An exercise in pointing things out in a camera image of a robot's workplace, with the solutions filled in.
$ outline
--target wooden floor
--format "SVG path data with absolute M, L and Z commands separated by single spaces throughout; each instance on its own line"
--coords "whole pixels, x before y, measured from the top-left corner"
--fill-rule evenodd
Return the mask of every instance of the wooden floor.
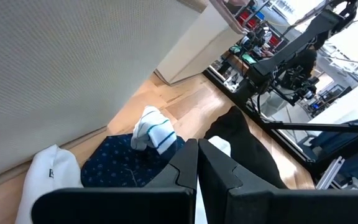
M 131 133 L 143 109 L 152 105 L 170 119 L 177 134 L 185 140 L 202 138 L 209 126 L 233 105 L 203 75 L 181 84 L 167 86 L 152 75 L 108 124 L 107 131 L 70 149 L 82 166 L 107 135 Z M 309 173 L 276 142 L 246 117 L 250 130 L 270 151 L 284 183 L 291 189 L 313 189 Z M 0 185 L 0 223 L 14 223 L 25 173 Z

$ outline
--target navy patterned cloth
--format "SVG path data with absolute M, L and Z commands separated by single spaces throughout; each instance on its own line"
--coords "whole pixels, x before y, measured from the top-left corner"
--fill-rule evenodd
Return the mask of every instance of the navy patterned cloth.
M 143 187 L 148 184 L 185 141 L 177 140 L 163 153 L 147 147 L 144 151 L 131 148 L 132 134 L 108 136 L 81 168 L 84 187 Z

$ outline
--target dark blue fabric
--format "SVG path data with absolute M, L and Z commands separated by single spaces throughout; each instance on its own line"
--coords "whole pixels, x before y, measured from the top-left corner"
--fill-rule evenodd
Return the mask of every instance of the dark blue fabric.
M 162 154 L 147 147 L 131 148 L 132 134 L 108 136 L 81 168 L 84 187 L 143 187 L 168 164 L 185 141 L 177 140 Z
M 348 123 L 358 123 L 358 120 L 353 120 Z M 311 146 L 301 145 L 303 152 L 311 157 L 311 159 L 319 159 L 328 154 L 333 153 L 334 151 L 341 148 L 343 145 L 358 137 L 358 133 L 339 133 L 339 132 L 322 132 L 318 137 L 310 141 Z M 322 151 L 319 155 L 319 158 L 311 150 L 314 147 L 321 147 Z M 358 179 L 358 153 L 345 160 L 341 169 L 338 172 L 345 178 L 356 177 Z

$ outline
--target black metal frame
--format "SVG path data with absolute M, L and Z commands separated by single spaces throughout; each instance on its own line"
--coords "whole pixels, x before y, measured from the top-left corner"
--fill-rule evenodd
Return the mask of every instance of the black metal frame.
M 321 174 L 328 168 L 332 160 L 342 156 L 347 159 L 358 153 L 358 137 L 339 150 L 318 161 L 309 159 L 308 156 L 299 151 L 299 147 L 287 139 L 279 129 L 310 130 L 310 131 L 334 131 L 343 133 L 358 133 L 358 125 L 345 124 L 298 124 L 283 122 L 266 122 L 259 114 L 247 104 L 247 99 L 236 93 L 230 92 L 224 87 L 223 82 L 214 71 L 207 68 L 203 72 L 212 83 L 214 83 L 230 100 L 232 100 L 245 114 L 258 124 L 271 138 L 273 138 L 284 150 L 286 150 L 297 162 L 299 162 L 311 175 L 314 180 L 321 178 Z

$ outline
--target acoustic wall panel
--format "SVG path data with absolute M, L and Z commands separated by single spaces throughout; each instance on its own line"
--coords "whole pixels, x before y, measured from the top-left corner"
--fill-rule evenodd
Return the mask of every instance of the acoustic wall panel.
M 107 125 L 198 15 L 176 0 L 0 0 L 0 173 Z

